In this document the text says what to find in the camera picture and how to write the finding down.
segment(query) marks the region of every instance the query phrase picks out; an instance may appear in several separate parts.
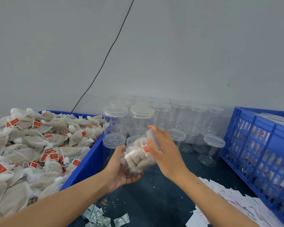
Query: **left hand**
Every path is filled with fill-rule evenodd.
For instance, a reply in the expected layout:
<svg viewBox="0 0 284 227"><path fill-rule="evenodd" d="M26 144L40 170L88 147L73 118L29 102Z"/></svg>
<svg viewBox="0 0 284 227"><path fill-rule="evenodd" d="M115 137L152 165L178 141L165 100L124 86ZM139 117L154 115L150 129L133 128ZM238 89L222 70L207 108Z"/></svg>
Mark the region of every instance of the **left hand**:
<svg viewBox="0 0 284 227"><path fill-rule="evenodd" d="M108 179L108 191L107 193L113 192L124 184L130 184L138 181L143 173L133 174L130 177L126 177L126 175L121 170L121 153L125 148L125 145L118 146L115 149L113 156L108 162L107 166L103 170L103 174Z"/></svg>

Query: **dark table surface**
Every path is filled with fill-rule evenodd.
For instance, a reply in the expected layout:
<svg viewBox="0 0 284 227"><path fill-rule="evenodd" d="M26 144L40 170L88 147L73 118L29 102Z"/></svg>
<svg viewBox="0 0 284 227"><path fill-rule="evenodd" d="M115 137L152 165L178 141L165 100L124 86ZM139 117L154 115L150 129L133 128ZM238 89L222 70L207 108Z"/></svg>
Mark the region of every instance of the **dark table surface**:
<svg viewBox="0 0 284 227"><path fill-rule="evenodd" d="M220 158L216 167L201 164L197 153L181 152L186 166L196 176L216 181L226 188L239 190L243 195L255 197L255 194L236 175L236 173ZM158 165L144 172L143 177L136 183L124 185L97 201L106 198L107 207L104 216L113 219L128 213L130 223L126 227L140 226L185 226L191 217L190 211L195 210L195 204L173 182L165 178ZM83 227L87 223L78 217L72 227Z"/></svg>

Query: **blue plastic crate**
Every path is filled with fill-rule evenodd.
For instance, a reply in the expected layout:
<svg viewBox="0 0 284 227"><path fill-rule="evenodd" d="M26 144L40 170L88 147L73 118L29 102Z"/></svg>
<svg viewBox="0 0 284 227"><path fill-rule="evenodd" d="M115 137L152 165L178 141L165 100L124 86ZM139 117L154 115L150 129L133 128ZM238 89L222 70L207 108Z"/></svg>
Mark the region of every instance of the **blue plastic crate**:
<svg viewBox="0 0 284 227"><path fill-rule="evenodd" d="M55 114L73 114L77 118L79 116L83 116L83 118L87 116L93 116L88 114L79 114L79 113L70 113L65 111L51 111ZM72 172L70 177L61 187L61 190L64 190L78 182L83 181L84 179L91 177L99 172L101 165L109 154L109 150L104 148L102 145L102 140L104 138L104 133L100 136L100 138L95 142L93 147L81 161L81 163L77 166L77 168Z"/></svg>
<svg viewBox="0 0 284 227"><path fill-rule="evenodd" d="M236 107L220 155L284 224L284 125L256 113L284 117L284 111Z"/></svg>

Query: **forearm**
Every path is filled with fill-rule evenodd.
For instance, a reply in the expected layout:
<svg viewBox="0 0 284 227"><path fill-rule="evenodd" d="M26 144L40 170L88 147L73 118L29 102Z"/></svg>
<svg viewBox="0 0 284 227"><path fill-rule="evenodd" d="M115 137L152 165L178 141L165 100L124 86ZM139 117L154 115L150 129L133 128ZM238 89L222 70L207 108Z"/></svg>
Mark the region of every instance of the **forearm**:
<svg viewBox="0 0 284 227"><path fill-rule="evenodd" d="M174 182L193 200L214 227L258 226L189 170Z"/></svg>
<svg viewBox="0 0 284 227"><path fill-rule="evenodd" d="M65 227L107 192L103 172L46 197L0 221L0 227Z"/></svg>

